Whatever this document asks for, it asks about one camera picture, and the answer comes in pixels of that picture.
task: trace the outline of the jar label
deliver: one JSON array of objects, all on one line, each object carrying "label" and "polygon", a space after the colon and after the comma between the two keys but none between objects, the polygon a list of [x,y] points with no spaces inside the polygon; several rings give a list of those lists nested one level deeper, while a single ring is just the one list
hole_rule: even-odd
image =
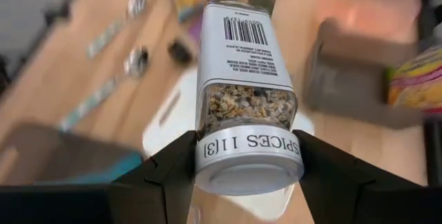
[{"label": "jar label", "polygon": [[204,137],[196,147],[197,170],[232,155],[274,153],[302,164],[299,141],[278,127],[249,125],[223,129]]},{"label": "jar label", "polygon": [[293,91],[270,17],[253,8],[208,4],[198,62],[198,99],[216,83]]}]

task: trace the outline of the barcode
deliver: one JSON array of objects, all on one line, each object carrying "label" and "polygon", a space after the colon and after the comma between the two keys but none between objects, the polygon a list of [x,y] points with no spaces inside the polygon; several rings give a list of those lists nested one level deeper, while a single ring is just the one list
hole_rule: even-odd
[{"label": "barcode", "polygon": [[226,40],[268,45],[264,28],[259,21],[239,20],[238,18],[225,17],[224,34]]}]

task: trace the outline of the jar lid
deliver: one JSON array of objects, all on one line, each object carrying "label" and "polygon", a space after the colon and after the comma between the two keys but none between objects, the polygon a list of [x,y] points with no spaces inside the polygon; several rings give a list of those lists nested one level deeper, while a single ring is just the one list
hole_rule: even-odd
[{"label": "jar lid", "polygon": [[244,125],[198,142],[195,183],[206,192],[246,196],[282,189],[304,174],[299,141],[269,125]]}]

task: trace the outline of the spoon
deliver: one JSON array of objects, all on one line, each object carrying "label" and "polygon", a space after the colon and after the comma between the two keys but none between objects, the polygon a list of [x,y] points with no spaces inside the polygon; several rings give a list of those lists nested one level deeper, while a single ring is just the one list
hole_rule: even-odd
[{"label": "spoon", "polygon": [[136,16],[143,12],[145,6],[146,0],[129,0],[124,18],[114,21],[89,45],[87,50],[89,59],[98,55],[131,19],[136,18]]},{"label": "spoon", "polygon": [[116,75],[109,79],[103,86],[97,89],[92,95],[82,101],[72,112],[70,112],[59,125],[63,132],[69,131],[89,112],[100,105],[105,99],[111,96],[117,85],[128,77],[141,77],[146,72],[148,64],[148,53],[145,47],[131,51],[124,61],[124,74]]}]

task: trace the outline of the spice jar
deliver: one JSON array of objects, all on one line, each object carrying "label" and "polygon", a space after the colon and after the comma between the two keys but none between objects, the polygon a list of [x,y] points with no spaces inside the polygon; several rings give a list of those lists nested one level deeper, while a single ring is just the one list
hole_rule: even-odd
[{"label": "spice jar", "polygon": [[298,107],[269,13],[209,1],[198,60],[196,184],[222,195],[272,192],[303,174]]}]

